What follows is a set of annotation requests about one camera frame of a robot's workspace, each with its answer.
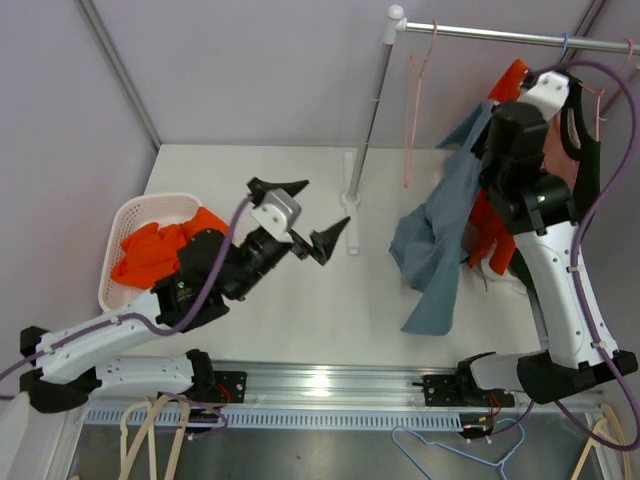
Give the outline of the blue grey t shirt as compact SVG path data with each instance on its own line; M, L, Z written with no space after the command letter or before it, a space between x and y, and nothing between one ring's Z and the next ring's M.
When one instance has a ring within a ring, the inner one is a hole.
M452 328L460 264L468 258L463 236L479 193L481 163L473 151L491 119L494 102L478 104L438 145L454 152L426 201L402 217L389 252L403 279L421 293L401 331L444 336Z

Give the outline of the pink wire hanger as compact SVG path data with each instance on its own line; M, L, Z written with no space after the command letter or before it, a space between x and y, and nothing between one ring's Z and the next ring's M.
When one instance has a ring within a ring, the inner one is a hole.
M437 43L438 28L438 22L436 20L433 20L432 40L424 56L419 57L416 55L410 55L407 62L405 78L406 97L403 158L403 187L405 189L408 189L411 185L414 162L414 147L422 99L422 86L430 56Z

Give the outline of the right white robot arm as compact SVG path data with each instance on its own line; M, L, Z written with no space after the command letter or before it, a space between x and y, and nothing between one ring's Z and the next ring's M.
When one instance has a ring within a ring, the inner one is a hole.
M543 170L547 121L534 105L494 106L473 147L480 185L502 218L532 278L546 337L537 352L488 352L458 364L455 392L466 404L493 390L523 392L548 404L638 371L601 318L572 241L579 224L566 182Z

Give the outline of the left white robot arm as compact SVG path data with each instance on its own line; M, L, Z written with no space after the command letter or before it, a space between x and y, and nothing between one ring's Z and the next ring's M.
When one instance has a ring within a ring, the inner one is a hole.
M128 350L189 333L227 315L288 254L326 264L350 220L303 238L294 229L301 213L295 197L301 180L269 183L251 179L228 229L206 228L177 252L177 267L135 300L68 330L37 326L20 333L28 371L19 390L31 407L60 413L97 396L160 397L227 403L210 356L191 349L174 357L136 357Z

